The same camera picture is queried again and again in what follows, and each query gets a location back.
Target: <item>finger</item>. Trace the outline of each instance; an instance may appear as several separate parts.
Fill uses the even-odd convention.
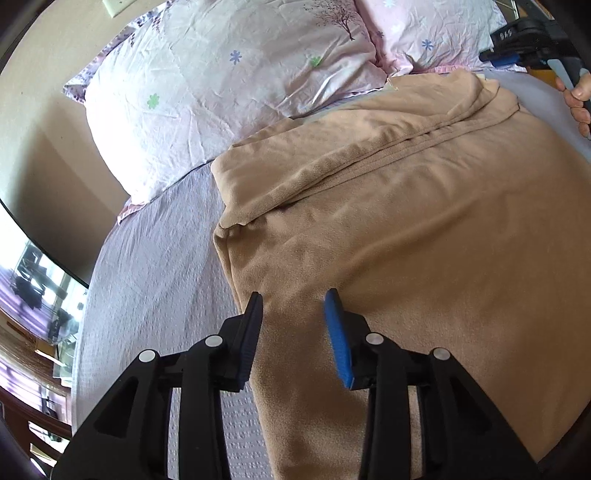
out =
[[[560,77],[556,77],[556,88],[561,92],[564,92],[566,90],[564,82],[560,80]]]
[[[579,132],[586,138],[591,136],[591,132],[589,131],[589,126],[587,124],[579,124]]]
[[[571,108],[581,108],[583,106],[583,102],[581,100],[577,100],[573,95],[568,91],[565,90],[564,93],[564,101],[566,104]]]
[[[591,99],[591,73],[581,77],[579,84],[573,89],[573,96],[584,102]]]
[[[580,124],[591,124],[591,114],[585,108],[571,108],[570,113]]]

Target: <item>bed sheet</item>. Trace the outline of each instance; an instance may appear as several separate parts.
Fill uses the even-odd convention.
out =
[[[522,73],[486,76],[591,161],[591,142],[578,135],[560,92]],[[185,350],[236,314],[211,242],[223,208],[206,165],[113,228],[96,263],[74,364],[74,429],[143,349]],[[177,478],[178,401],[175,395],[171,478]],[[272,478],[250,389],[225,395],[223,411],[232,478]]]

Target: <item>white wall outlet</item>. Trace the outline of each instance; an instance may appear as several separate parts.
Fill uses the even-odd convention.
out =
[[[135,0],[103,0],[103,5],[111,18],[114,18],[134,2]]]

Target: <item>pillowcase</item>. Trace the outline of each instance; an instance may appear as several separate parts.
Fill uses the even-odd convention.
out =
[[[262,128],[386,81],[352,0],[176,0],[133,30],[66,90],[136,205]]]
[[[506,24],[493,0],[357,0],[357,6],[389,75],[491,67],[478,55]]]

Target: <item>brown blanket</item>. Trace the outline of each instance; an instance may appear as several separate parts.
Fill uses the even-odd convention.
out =
[[[496,82],[394,86],[212,167],[226,276],[265,301],[251,381],[278,480],[357,477],[366,397],[337,379],[331,287],[403,348],[451,350],[536,459],[591,400],[589,166]]]

